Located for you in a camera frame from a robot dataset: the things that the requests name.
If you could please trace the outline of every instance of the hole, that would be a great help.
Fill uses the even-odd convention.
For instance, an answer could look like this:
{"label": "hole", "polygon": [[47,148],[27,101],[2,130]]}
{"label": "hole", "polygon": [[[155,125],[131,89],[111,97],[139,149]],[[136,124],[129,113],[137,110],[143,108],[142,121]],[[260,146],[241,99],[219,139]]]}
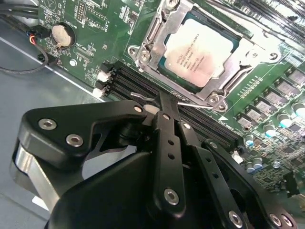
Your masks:
{"label": "hole", "polygon": [[170,199],[175,199],[174,194],[173,194],[173,193],[171,193],[171,192],[168,194],[168,196],[170,197]]}
{"label": "hole", "polygon": [[174,160],[174,159],[175,159],[175,156],[174,156],[173,154],[171,154],[171,153],[169,153],[167,156],[168,156],[171,160]]}
{"label": "hole", "polygon": [[219,178],[218,174],[217,173],[212,173],[213,177],[215,177],[216,179]]}
{"label": "hole", "polygon": [[77,137],[72,137],[71,138],[71,141],[72,142],[75,142],[75,143],[78,143],[79,142],[79,139]]}
{"label": "hole", "polygon": [[44,125],[45,127],[51,127],[51,126],[52,126],[52,123],[49,122],[49,121],[46,121],[46,122],[43,123],[43,125]]}

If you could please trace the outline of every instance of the bolt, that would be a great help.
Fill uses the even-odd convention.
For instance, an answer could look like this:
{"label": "bolt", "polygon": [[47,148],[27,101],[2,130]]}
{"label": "bolt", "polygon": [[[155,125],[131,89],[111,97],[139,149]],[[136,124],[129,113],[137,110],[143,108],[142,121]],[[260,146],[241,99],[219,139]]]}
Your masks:
{"label": "bolt", "polygon": [[80,147],[84,143],[84,140],[81,136],[72,134],[66,137],[66,142],[73,147]]}
{"label": "bolt", "polygon": [[187,130],[190,130],[190,129],[191,129],[191,126],[188,125],[187,123],[183,123],[183,126],[184,126]]}
{"label": "bolt", "polygon": [[179,0],[166,0],[165,5],[169,10],[174,9],[179,4]]}
{"label": "bolt", "polygon": [[210,142],[210,145],[214,148],[217,149],[217,145],[214,142]]}
{"label": "bolt", "polygon": [[167,114],[163,114],[163,118],[167,119],[167,120],[170,120],[170,116],[168,116]]}
{"label": "bolt", "polygon": [[39,120],[38,125],[41,129],[44,130],[54,130],[57,127],[56,122],[48,118],[43,118]]}
{"label": "bolt", "polygon": [[170,205],[177,205],[179,203],[178,194],[171,188],[164,190],[164,198]]}
{"label": "bolt", "polygon": [[275,225],[277,225],[277,226],[281,226],[282,225],[282,223],[281,223],[281,221],[280,221],[280,219],[275,215],[275,214],[270,214],[270,218],[271,218],[271,220],[272,220],[272,222],[275,224]]}
{"label": "bolt", "polygon": [[288,226],[293,227],[292,222],[290,221],[290,219],[287,216],[282,215],[282,218]]}
{"label": "bolt", "polygon": [[151,55],[150,55],[150,53],[148,51],[143,50],[142,51],[142,55],[141,55],[141,59],[142,59],[142,61],[146,62],[146,61],[149,60],[150,56]]}
{"label": "bolt", "polygon": [[273,52],[273,53],[271,53],[271,54],[269,55],[269,59],[272,60],[272,61],[276,60],[277,57],[278,57],[278,55],[277,55],[275,52]]}
{"label": "bolt", "polygon": [[230,221],[237,227],[242,228],[243,227],[243,221],[239,217],[239,215],[235,211],[229,211],[229,218]]}
{"label": "bolt", "polygon": [[140,112],[140,113],[143,111],[143,109],[140,108],[139,106],[134,106],[134,109],[135,109],[137,112]]}

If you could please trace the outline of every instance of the silver screw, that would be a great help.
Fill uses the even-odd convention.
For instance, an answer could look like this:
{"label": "silver screw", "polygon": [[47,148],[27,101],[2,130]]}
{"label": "silver screw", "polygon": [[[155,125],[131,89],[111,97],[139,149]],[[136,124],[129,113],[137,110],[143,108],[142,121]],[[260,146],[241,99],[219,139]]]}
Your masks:
{"label": "silver screw", "polygon": [[54,130],[57,127],[56,122],[49,118],[43,118],[39,120],[38,125],[41,129],[44,130]]}
{"label": "silver screw", "polygon": [[214,142],[210,142],[210,145],[214,148],[217,149],[217,145]]}
{"label": "silver screw", "polygon": [[229,218],[237,228],[243,227],[243,221],[235,211],[229,211]]}
{"label": "silver screw", "polygon": [[190,130],[190,129],[191,129],[191,126],[188,125],[187,123],[183,123],[183,126],[184,126],[187,130]]}
{"label": "silver screw", "polygon": [[170,205],[177,205],[179,203],[178,194],[171,188],[164,190],[164,198]]}
{"label": "silver screw", "polygon": [[149,57],[150,57],[150,56],[151,56],[151,55],[150,55],[150,53],[149,53],[148,51],[143,50],[143,51],[142,51],[142,55],[141,55],[141,59],[142,59],[142,61],[146,62],[146,61],[149,60]]}
{"label": "silver screw", "polygon": [[167,120],[170,120],[170,116],[168,116],[167,114],[163,114],[163,118],[167,119]]}
{"label": "silver screw", "polygon": [[275,215],[275,214],[270,214],[270,218],[271,218],[271,220],[272,220],[272,222],[275,224],[275,225],[277,225],[277,226],[281,226],[282,225],[282,223],[281,223],[281,221],[280,221],[280,219]]}
{"label": "silver screw", "polygon": [[134,106],[134,109],[135,109],[137,112],[140,112],[140,113],[143,111],[143,109],[140,108],[139,106]]}
{"label": "silver screw", "polygon": [[174,9],[179,3],[179,0],[166,0],[165,5],[169,10]]}
{"label": "silver screw", "polygon": [[286,223],[288,226],[293,227],[292,222],[290,221],[290,219],[288,219],[287,216],[282,215],[282,218],[283,218],[283,220],[285,221],[285,223]]}
{"label": "silver screw", "polygon": [[84,143],[84,140],[81,136],[72,134],[66,137],[66,142],[73,147],[80,147]]}
{"label": "silver screw", "polygon": [[272,163],[272,167],[273,167],[273,168],[279,168],[280,166],[281,166],[281,163],[278,162],[278,161],[274,161],[274,162]]}

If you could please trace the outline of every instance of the chip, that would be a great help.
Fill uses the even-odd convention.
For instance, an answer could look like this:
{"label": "chip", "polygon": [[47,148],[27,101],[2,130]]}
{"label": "chip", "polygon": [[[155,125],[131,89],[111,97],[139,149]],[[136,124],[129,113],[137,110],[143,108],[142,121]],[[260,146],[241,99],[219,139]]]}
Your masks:
{"label": "chip", "polygon": [[303,84],[305,82],[305,75],[299,71],[294,71],[288,78],[297,84]]}
{"label": "chip", "polygon": [[293,124],[292,126],[289,127],[290,130],[297,132],[301,129],[297,124]]}
{"label": "chip", "polygon": [[215,30],[188,19],[167,41],[164,66],[186,81],[204,87],[224,71],[224,62],[233,47],[232,41]]}
{"label": "chip", "polygon": [[284,94],[290,94],[295,89],[293,86],[291,86],[285,81],[281,82],[276,88]]}
{"label": "chip", "polygon": [[297,158],[292,159],[290,162],[295,166],[300,166],[301,164],[303,164],[303,162],[299,161]]}
{"label": "chip", "polygon": [[283,149],[283,151],[287,154],[290,154],[293,153],[295,150],[288,146],[285,149]]}
{"label": "chip", "polygon": [[265,98],[273,104],[277,104],[279,101],[282,100],[282,98],[274,92],[269,92]]}
{"label": "chip", "polygon": [[263,102],[263,101],[259,101],[259,102],[255,105],[255,107],[256,107],[257,109],[259,109],[260,111],[264,112],[264,113],[268,113],[268,112],[270,111],[270,109],[271,109],[271,106],[268,105],[268,104],[266,104],[266,103]]}

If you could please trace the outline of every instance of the cable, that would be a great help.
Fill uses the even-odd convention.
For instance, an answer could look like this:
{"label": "cable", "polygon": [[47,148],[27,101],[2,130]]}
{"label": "cable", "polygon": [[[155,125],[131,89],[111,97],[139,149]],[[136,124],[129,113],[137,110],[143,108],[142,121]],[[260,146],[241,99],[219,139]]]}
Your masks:
{"label": "cable", "polygon": [[20,16],[20,17],[24,17],[24,18],[38,19],[38,13],[37,12],[15,11],[15,10],[0,10],[0,14],[2,14],[2,15]]}
{"label": "cable", "polygon": [[10,73],[10,74],[29,74],[29,73],[35,73],[38,72],[39,70],[43,69],[48,63],[49,63],[49,57],[47,53],[43,50],[43,48],[36,43],[35,36],[30,35],[29,36],[30,43],[33,44],[44,56],[44,62],[37,68],[30,69],[30,70],[11,70],[11,69],[6,69],[3,67],[0,67],[0,72],[5,72],[5,73]]}
{"label": "cable", "polygon": [[19,10],[38,12],[38,6],[24,5],[24,4],[0,4],[0,11],[2,10]]}

